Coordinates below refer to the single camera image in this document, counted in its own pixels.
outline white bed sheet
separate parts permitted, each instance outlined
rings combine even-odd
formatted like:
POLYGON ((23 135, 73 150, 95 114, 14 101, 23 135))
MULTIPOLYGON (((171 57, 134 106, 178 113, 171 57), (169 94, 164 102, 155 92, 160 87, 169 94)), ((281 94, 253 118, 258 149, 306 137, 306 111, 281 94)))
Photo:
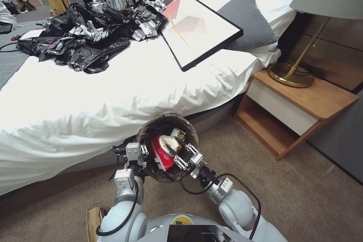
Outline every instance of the white bed sheet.
POLYGON ((220 50, 182 72, 162 37, 132 42, 98 74, 29 57, 0 91, 0 195, 108 151, 155 115, 224 104, 270 59, 220 50))

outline wooden nightstand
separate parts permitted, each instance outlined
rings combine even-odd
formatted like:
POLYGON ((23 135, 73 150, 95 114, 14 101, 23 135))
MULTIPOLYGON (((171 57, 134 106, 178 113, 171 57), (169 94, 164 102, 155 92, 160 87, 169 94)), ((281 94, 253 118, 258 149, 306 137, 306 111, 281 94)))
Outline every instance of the wooden nightstand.
POLYGON ((294 88, 261 71, 253 75, 235 118, 278 160, 358 98, 322 79, 294 88))

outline framed picture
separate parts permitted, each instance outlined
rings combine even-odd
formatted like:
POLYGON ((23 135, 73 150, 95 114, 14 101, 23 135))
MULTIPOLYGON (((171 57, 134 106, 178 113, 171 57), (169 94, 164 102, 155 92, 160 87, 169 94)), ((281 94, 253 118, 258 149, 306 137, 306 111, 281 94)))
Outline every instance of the framed picture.
POLYGON ((243 35, 243 30, 198 0, 162 0, 168 21, 161 29, 182 71, 243 35))

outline nightstand drawer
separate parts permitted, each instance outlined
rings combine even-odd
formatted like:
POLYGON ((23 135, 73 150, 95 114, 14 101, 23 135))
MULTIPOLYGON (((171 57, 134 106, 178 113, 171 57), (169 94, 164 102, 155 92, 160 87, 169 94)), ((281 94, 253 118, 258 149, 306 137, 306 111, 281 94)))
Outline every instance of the nightstand drawer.
POLYGON ((318 121, 256 79, 247 95, 300 136, 318 121))

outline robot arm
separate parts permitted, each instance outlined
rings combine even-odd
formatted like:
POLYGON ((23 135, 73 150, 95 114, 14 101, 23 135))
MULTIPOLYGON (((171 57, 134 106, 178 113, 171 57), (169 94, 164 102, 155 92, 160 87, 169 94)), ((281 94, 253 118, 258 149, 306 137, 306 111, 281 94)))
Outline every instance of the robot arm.
POLYGON ((117 187, 115 206, 103 218, 96 233, 98 242, 135 242, 145 235, 147 218, 143 213, 144 167, 150 155, 144 145, 129 143, 126 147, 113 147, 123 155, 124 169, 117 170, 113 178, 117 187))
MULTIPOLYGON (((185 172, 181 184, 187 175, 198 178, 204 188, 202 192, 208 192, 212 201, 219 204, 220 214, 228 226, 236 233, 248 237, 251 231, 245 231, 243 227, 251 220, 258 223, 259 219, 249 197, 242 191, 232 189, 233 182, 228 177, 216 177, 216 173, 207 167, 203 155, 193 145, 178 141, 189 152, 186 158, 180 158, 170 146, 167 147, 174 157, 175 164, 185 172)), ((120 148, 113 147, 113 150, 116 154, 123 155, 127 162, 125 168, 116 171, 114 176, 117 187, 116 205, 103 218, 96 233, 100 236, 98 242, 133 242, 145 236, 147 229, 147 218, 142 207, 143 169, 150 160, 150 155, 146 146, 139 143, 129 143, 126 147, 120 148)))
MULTIPOLYGON (((233 182, 228 177, 216 177, 216 172, 206 166, 207 163, 203 160, 203 155, 192 144, 186 144, 177 138, 176 140, 189 152, 185 159, 180 158, 170 146, 167 145, 167 147, 174 156, 177 166, 186 172, 185 176, 189 174, 192 178, 200 180, 200 185, 204 188, 201 192, 208 192, 212 201, 219 204, 219 212, 223 220, 233 231, 247 237, 251 232, 254 234, 261 214, 259 200, 256 198, 259 204, 257 211, 252 205, 251 199, 243 191, 232 189, 233 182), (255 227, 252 231, 245 231, 243 228, 252 220, 256 222, 255 227)), ((183 178, 184 176, 181 178, 181 185, 184 188, 183 178)))

